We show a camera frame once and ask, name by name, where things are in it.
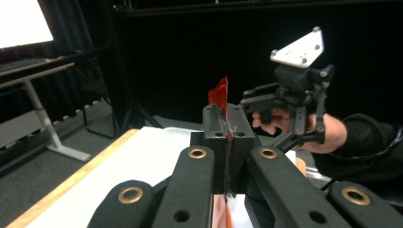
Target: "black cable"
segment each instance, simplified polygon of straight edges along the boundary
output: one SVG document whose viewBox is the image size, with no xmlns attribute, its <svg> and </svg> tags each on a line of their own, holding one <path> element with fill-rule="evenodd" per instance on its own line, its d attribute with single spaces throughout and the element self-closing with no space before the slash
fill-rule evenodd
<svg viewBox="0 0 403 228">
<path fill-rule="evenodd" d="M 320 188 L 320 190 L 325 191 L 326 189 L 328 189 L 330 187 L 330 185 L 332 185 L 334 182 L 336 182 L 336 180 L 331 179 L 329 182 L 327 182 L 325 185 L 323 185 L 323 187 Z"/>
</svg>

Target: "black chair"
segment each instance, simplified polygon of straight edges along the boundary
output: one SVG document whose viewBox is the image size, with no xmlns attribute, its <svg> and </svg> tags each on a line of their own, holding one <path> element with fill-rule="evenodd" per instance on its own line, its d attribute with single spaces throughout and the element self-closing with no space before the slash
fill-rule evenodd
<svg viewBox="0 0 403 228">
<path fill-rule="evenodd" d="M 98 79 L 94 82 L 91 82 L 87 85 L 84 85 L 83 87 L 81 87 L 80 91 L 82 93 L 91 95 L 91 96 L 98 96 L 101 97 L 103 101 L 105 101 L 109 106 L 112 106 L 109 100 L 109 97 L 107 96 L 107 91 L 106 91 L 106 87 L 104 84 L 104 80 L 102 79 Z M 88 119 L 86 117 L 86 108 L 83 106 L 83 118 L 84 118 L 84 127 L 86 128 L 86 131 L 99 135 L 99 136 L 103 136 L 109 139 L 115 139 L 117 136 L 117 127 L 116 127 L 116 118 L 115 115 L 113 113 L 113 109 L 112 109 L 112 125 L 113 125 L 113 133 L 108 135 L 106 133 L 102 133 L 99 131 L 95 131 L 93 129 L 91 129 L 89 127 L 88 124 Z"/>
<path fill-rule="evenodd" d="M 80 92 L 85 94 L 85 95 L 87 95 L 91 99 L 100 99 L 101 98 L 110 107 L 112 107 L 103 78 L 101 77 L 101 78 L 98 78 L 98 79 L 95 79 L 95 80 L 90 80 L 85 75 L 85 73 L 82 71 L 83 68 L 91 67 L 96 72 L 96 67 L 94 65 L 95 64 L 94 62 L 96 62 L 95 59 L 90 59 L 89 61 L 86 61 L 85 64 L 81 63 L 80 65 L 76 65 L 74 67 L 74 69 L 79 73 L 79 75 L 81 76 L 81 79 L 85 83 L 80 88 Z M 113 132 L 110 133 L 110 134 L 92 129 L 89 126 L 89 121 L 87 119 L 87 113 L 86 113 L 85 105 L 83 105 L 82 109 L 83 109 L 84 126 L 86 128 L 86 131 L 88 131 L 90 133 L 93 133 L 93 134 L 96 134 L 96 135 L 99 135 L 99 136 L 102 136 L 102 137 L 106 137 L 108 139 L 116 139 L 116 137 L 118 135 L 118 129 L 117 129 L 116 117 L 115 117 L 115 114 L 113 112 L 113 109 L 111 110 L 112 111 Z"/>
</svg>

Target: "wooden table edge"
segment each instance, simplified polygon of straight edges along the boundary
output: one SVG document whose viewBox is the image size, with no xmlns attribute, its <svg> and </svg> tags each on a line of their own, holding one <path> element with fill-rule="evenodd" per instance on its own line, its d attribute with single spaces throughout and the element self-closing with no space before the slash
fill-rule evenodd
<svg viewBox="0 0 403 228">
<path fill-rule="evenodd" d="M 121 147 L 125 142 L 127 142 L 132 136 L 134 136 L 139 130 L 131 129 L 128 130 L 118 138 L 115 142 L 109 145 L 101 153 L 95 156 L 91 161 L 86 163 L 83 167 L 77 170 L 73 175 L 63 181 L 45 197 L 31 206 L 24 214 L 13 221 L 7 228 L 13 227 L 26 227 L 31 222 L 33 222 L 39 215 L 46 211 L 52 203 L 62 197 L 68 190 L 70 190 L 76 183 L 82 180 L 88 173 L 94 170 L 107 158 L 109 158 L 113 153 L 115 153 L 119 147 Z"/>
<path fill-rule="evenodd" d="M 302 158 L 296 157 L 296 167 L 306 177 L 306 162 Z"/>
</svg>

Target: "black wall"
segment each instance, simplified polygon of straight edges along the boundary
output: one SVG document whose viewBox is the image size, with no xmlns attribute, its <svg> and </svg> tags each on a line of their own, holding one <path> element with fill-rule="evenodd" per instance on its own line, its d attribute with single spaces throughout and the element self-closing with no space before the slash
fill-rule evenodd
<svg viewBox="0 0 403 228">
<path fill-rule="evenodd" d="M 202 121 L 207 91 L 229 80 L 229 102 L 275 81 L 273 49 L 318 26 L 325 52 L 314 68 L 336 65 L 327 110 L 400 122 L 403 86 L 401 2 L 119 17 L 131 84 L 152 114 Z"/>
</svg>

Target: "human arm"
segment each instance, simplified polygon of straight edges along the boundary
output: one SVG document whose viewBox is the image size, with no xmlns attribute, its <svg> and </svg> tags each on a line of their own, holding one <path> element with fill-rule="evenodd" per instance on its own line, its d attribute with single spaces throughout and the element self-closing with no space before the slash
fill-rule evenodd
<svg viewBox="0 0 403 228">
<path fill-rule="evenodd" d="M 274 110 L 273 121 L 262 124 L 259 113 L 254 113 L 253 126 L 271 134 L 276 127 L 290 129 L 289 115 L 284 110 Z M 325 143 L 307 142 L 302 147 L 312 153 L 319 172 L 337 180 L 368 182 L 387 181 L 402 177 L 403 143 L 391 143 L 398 139 L 399 128 L 381 123 L 363 115 L 354 114 L 343 121 L 329 114 L 323 116 Z M 315 116 L 307 122 L 307 130 L 315 127 Z"/>
</svg>

